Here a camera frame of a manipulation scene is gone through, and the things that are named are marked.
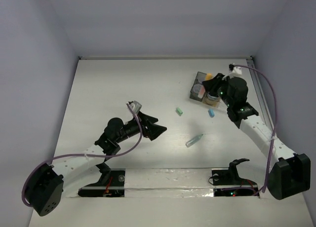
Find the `orange pencil-shaped case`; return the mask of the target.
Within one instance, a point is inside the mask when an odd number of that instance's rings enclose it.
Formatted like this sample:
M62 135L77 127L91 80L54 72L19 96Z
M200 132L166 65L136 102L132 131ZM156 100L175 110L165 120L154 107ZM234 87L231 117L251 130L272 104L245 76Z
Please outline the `orange pencil-shaped case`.
M205 94L205 88L202 86L199 90L198 97L203 98Z

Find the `orange eraser cap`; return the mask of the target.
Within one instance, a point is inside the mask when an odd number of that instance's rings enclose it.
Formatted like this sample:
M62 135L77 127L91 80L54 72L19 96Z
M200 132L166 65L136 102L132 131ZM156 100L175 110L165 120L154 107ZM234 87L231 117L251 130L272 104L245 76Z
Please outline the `orange eraser cap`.
M206 74L206 76L205 76L205 80L211 80L212 78L213 78L213 76L211 73Z

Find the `dark grey plastic bin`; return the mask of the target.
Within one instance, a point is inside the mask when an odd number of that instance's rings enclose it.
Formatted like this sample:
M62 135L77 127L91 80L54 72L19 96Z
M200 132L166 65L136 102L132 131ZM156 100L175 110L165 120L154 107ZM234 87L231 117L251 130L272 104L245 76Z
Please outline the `dark grey plastic bin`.
M205 95L203 82L212 79L211 73L197 72L194 83L190 90L190 99L202 102Z

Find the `small blue eraser cap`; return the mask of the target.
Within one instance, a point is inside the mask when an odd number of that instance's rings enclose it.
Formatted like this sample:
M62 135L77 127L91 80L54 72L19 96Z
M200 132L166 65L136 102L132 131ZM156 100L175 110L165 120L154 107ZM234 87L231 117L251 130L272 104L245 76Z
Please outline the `small blue eraser cap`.
M209 113L210 117L214 117L215 116L213 109L209 109L208 113Z

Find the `green eraser cap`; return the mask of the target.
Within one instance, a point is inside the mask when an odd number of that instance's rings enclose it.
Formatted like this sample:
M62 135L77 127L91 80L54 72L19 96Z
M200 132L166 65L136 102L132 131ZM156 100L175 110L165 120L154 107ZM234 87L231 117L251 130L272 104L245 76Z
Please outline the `green eraser cap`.
M179 116L183 114L183 111L179 107L176 108L176 112Z

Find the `wooden bin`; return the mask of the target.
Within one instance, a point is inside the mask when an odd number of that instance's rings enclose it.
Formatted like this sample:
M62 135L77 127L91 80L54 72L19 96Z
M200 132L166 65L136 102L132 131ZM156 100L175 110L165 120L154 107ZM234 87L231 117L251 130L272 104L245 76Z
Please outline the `wooden bin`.
M206 105L217 108L220 104L220 97L211 96L209 93L205 93L202 102Z

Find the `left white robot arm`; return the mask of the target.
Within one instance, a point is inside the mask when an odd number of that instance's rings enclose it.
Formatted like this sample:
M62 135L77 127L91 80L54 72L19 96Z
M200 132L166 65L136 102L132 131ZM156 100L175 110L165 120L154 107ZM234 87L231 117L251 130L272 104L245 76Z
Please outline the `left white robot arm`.
M114 117L108 121L100 138L83 153L65 154L54 157L61 162L51 160L40 163L27 177L21 192L23 203L32 207L39 216L52 212L67 191L80 189L89 183L84 181L83 174L91 171L92 179L98 185L109 180L110 168L105 163L113 157L119 157L119 143L139 135L151 141L167 130L157 124L158 119L142 112L124 123Z

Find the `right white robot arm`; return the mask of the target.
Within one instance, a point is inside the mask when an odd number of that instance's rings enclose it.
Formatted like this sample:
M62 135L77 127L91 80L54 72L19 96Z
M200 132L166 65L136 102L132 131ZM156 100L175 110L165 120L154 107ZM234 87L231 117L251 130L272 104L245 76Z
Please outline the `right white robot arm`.
M287 147L263 122L248 103L248 86L240 77L217 74L203 81L205 91L219 97L227 106L231 122L246 134L267 158L262 192L269 190L277 200L308 191L311 187L311 160Z

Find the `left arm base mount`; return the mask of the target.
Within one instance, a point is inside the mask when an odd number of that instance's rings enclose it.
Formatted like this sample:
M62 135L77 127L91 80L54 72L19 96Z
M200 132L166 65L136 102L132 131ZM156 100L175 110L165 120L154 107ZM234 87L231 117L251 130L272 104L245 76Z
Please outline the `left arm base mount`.
M78 190L80 197L124 197L125 169L111 169L103 163L96 166L101 174L95 183Z

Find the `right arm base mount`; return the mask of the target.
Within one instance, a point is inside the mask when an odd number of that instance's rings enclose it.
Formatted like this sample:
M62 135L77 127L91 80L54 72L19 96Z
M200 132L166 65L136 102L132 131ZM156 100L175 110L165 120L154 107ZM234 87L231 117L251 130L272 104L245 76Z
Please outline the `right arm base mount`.
M213 186L214 197L259 196L257 183L238 174L237 166L248 161L247 158L235 159L227 168L212 169L208 182Z

